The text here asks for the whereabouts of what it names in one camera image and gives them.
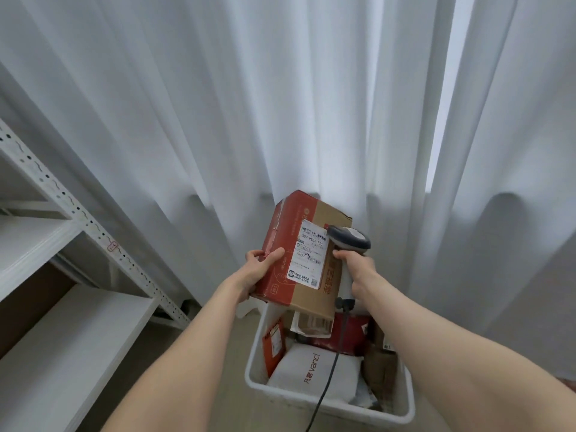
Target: person's left hand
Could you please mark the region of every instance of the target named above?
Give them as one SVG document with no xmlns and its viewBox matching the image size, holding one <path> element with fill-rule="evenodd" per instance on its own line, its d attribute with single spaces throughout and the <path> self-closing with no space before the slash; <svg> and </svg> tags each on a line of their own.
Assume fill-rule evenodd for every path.
<svg viewBox="0 0 576 432">
<path fill-rule="evenodd" d="M 246 253 L 246 263 L 231 276 L 234 284 L 240 288 L 240 300 L 238 302 L 246 300 L 248 294 L 254 290 L 255 283 L 263 278 L 268 269 L 284 256 L 284 248 L 279 247 L 262 262 L 258 261 L 258 258 L 263 254 L 263 250 L 250 250 Z"/>
</svg>

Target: white plastic mailer bag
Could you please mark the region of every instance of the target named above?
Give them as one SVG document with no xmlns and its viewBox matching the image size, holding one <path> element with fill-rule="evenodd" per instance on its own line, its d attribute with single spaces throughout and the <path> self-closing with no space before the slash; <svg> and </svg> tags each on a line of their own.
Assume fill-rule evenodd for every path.
<svg viewBox="0 0 576 432">
<path fill-rule="evenodd" d="M 336 354 L 323 348 L 295 344 L 282 358 L 268 385 L 311 396 L 322 395 Z M 362 358 L 340 355 L 326 399 L 354 399 Z"/>
</svg>

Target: white curtain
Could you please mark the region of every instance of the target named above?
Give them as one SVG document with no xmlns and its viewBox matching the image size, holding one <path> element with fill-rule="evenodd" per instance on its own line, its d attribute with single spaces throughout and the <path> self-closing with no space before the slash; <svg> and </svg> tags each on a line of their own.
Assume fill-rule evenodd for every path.
<svg viewBox="0 0 576 432">
<path fill-rule="evenodd" d="M 565 377 L 574 79 L 576 0 L 0 8 L 1 116 L 175 297 L 205 303 L 302 189 L 411 297 Z"/>
</svg>

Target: barcode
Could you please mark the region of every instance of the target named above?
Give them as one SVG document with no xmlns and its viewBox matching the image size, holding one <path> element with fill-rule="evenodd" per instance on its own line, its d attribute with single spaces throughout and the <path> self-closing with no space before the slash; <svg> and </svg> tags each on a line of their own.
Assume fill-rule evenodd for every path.
<svg viewBox="0 0 576 432">
<path fill-rule="evenodd" d="M 316 232 L 313 232 L 313 231 L 311 231 L 311 229 L 308 229 L 307 227 L 302 226 L 302 231 L 305 232 L 305 233 L 307 233 L 307 234 L 309 234 L 310 236 L 313 236 L 314 238 L 318 238 L 318 239 L 320 239 L 321 241 L 326 242 L 326 237 L 325 237 L 325 236 L 320 235 L 320 234 L 318 234 L 318 233 L 316 233 Z"/>
</svg>

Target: brown cardboard box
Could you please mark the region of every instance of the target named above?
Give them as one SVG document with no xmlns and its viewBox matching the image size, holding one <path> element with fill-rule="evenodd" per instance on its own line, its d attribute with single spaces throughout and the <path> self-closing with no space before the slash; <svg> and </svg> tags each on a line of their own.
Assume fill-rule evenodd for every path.
<svg viewBox="0 0 576 432">
<path fill-rule="evenodd" d="M 342 262 L 332 255 L 329 225 L 350 227 L 352 219 L 300 190 L 278 203 L 262 249 L 264 256 L 278 247 L 286 253 L 256 283 L 252 296 L 333 320 Z"/>
</svg>

